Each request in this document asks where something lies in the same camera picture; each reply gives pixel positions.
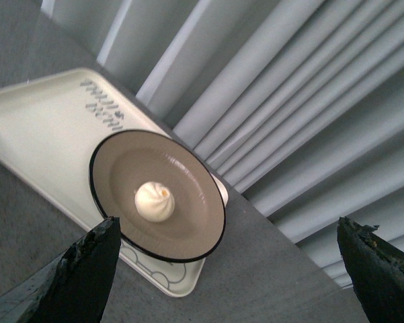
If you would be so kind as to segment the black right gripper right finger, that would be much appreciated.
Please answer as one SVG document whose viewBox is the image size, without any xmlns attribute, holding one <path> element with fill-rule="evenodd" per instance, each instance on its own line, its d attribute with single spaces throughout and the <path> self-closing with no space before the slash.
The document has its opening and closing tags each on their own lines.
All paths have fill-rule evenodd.
<svg viewBox="0 0 404 323">
<path fill-rule="evenodd" d="M 369 322 L 404 322 L 404 252 L 375 235 L 377 229 L 341 217 L 341 257 Z"/>
</svg>

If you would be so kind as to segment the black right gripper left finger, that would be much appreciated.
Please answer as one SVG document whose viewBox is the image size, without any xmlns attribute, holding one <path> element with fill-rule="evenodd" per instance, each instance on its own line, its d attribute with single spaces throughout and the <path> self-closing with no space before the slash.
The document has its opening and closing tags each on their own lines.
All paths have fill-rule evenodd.
<svg viewBox="0 0 404 323">
<path fill-rule="evenodd" d="M 2 295 L 0 322 L 101 322 L 120 245 L 120 220 L 108 217 Z"/>
</svg>

